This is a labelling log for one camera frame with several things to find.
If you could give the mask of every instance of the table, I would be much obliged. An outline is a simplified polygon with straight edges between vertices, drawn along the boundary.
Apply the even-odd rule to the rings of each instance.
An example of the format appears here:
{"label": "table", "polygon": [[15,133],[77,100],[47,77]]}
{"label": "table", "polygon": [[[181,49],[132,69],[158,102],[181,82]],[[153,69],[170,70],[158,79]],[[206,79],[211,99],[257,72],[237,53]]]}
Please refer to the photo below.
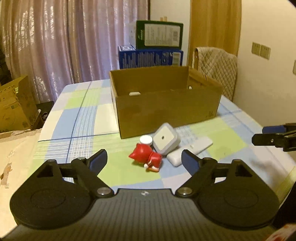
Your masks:
{"label": "table", "polygon": [[[221,163],[242,159],[280,200],[294,183],[293,159],[279,148],[254,146],[251,138],[261,133],[262,127],[224,96],[216,118],[178,127],[176,131],[181,136],[181,145],[208,136],[214,144],[199,157],[212,157]],[[103,148],[108,153],[108,163],[99,177],[115,192],[118,188],[171,188],[175,192],[190,178],[182,165],[173,167],[166,158],[159,173],[132,165],[128,155],[138,141],[138,137],[120,139],[110,80],[68,85],[43,126],[29,174],[47,159],[69,163],[77,157],[88,158]]]}

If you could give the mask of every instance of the white wall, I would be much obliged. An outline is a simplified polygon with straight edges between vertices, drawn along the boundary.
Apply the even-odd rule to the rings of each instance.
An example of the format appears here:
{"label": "white wall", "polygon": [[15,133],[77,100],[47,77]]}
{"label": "white wall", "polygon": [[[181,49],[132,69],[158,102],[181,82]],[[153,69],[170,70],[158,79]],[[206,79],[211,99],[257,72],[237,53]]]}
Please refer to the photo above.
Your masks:
{"label": "white wall", "polygon": [[183,65],[187,65],[190,4],[190,0],[151,0],[151,20],[159,20],[160,17],[167,16],[168,21],[184,24],[182,39],[182,50],[184,51]]}
{"label": "white wall", "polygon": [[[253,55],[252,42],[271,47],[270,59]],[[234,103],[261,125],[296,122],[295,59],[296,8],[288,0],[242,0]]]}

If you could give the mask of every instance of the brown cardboard box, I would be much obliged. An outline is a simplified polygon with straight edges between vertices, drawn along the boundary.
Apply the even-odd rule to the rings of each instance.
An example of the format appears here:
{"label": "brown cardboard box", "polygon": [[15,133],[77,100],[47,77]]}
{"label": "brown cardboard box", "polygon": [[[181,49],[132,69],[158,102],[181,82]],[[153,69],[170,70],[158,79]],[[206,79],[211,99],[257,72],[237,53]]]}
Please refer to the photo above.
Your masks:
{"label": "brown cardboard box", "polygon": [[0,87],[0,133],[30,129],[38,117],[28,76]]}
{"label": "brown cardboard box", "polygon": [[[222,85],[191,67],[156,66],[110,72],[121,138],[215,117]],[[141,95],[130,96],[138,91]]]}

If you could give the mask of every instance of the gray ribbed panel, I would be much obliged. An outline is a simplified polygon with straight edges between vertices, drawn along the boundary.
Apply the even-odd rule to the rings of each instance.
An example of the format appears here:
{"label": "gray ribbed panel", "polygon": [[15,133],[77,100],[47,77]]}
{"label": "gray ribbed panel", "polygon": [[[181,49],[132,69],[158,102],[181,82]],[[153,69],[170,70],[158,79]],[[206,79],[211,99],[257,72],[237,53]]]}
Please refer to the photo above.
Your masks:
{"label": "gray ribbed panel", "polygon": [[79,222],[56,230],[31,230],[18,226],[7,240],[202,240],[262,241],[273,229],[235,231],[207,220],[193,201],[174,197],[169,189],[121,189],[111,199],[99,199]]}

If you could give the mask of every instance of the red figurine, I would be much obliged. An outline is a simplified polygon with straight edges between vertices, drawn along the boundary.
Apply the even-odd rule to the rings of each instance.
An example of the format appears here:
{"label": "red figurine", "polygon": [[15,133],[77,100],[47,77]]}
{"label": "red figurine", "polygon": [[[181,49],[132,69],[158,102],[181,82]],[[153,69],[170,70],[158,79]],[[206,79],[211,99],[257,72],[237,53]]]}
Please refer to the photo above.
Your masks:
{"label": "red figurine", "polygon": [[128,157],[139,163],[144,163],[144,168],[153,172],[159,172],[162,155],[152,151],[152,148],[146,144],[137,143],[133,153]]}

